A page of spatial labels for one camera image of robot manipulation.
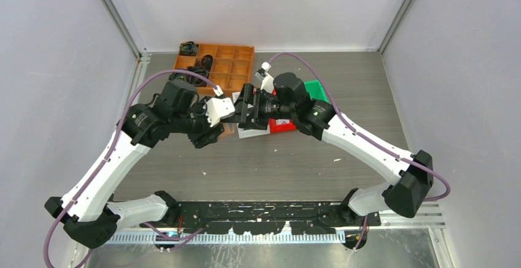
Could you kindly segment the pink leather card holder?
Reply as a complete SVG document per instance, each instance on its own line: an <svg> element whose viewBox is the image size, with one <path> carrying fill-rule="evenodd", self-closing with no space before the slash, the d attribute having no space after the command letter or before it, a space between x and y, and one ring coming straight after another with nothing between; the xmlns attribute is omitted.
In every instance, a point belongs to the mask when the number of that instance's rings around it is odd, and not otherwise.
<svg viewBox="0 0 521 268"><path fill-rule="evenodd" d="M223 129L224 131L219 135L219 139L224 139L235 134L235 124L224 123Z"/></svg>

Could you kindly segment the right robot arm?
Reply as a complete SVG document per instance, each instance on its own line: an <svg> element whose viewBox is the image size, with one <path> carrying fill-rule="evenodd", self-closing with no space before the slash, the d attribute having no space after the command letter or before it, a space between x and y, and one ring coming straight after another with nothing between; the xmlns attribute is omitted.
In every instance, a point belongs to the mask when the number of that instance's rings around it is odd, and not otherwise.
<svg viewBox="0 0 521 268"><path fill-rule="evenodd" d="M300 133L340 148L373 168L384 183L354 188L342 200L340 215L354 226L365 215L391 210L413 218L433 186L433 159L425 151L416 154L376 137L342 114L328 99L319 81L299 79L294 73L263 75L262 87L245 84L232 100L243 130L269 130L284 120Z"/></svg>

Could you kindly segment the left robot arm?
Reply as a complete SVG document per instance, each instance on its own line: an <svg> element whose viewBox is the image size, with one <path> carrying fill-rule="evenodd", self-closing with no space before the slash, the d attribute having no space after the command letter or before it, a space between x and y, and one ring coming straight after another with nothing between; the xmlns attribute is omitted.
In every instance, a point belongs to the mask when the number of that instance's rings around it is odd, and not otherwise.
<svg viewBox="0 0 521 268"><path fill-rule="evenodd" d="M65 195L46 201L55 224L91 250L128 227L177 224L179 203L165 191L126 202L113 202L111 196L134 165L172 133L187 135L196 148L217 141L224 131L222 121L235 113L235 107L220 86L213 90L213 97L200 98L193 85L173 80L150 102L128 105L88 172Z"/></svg>

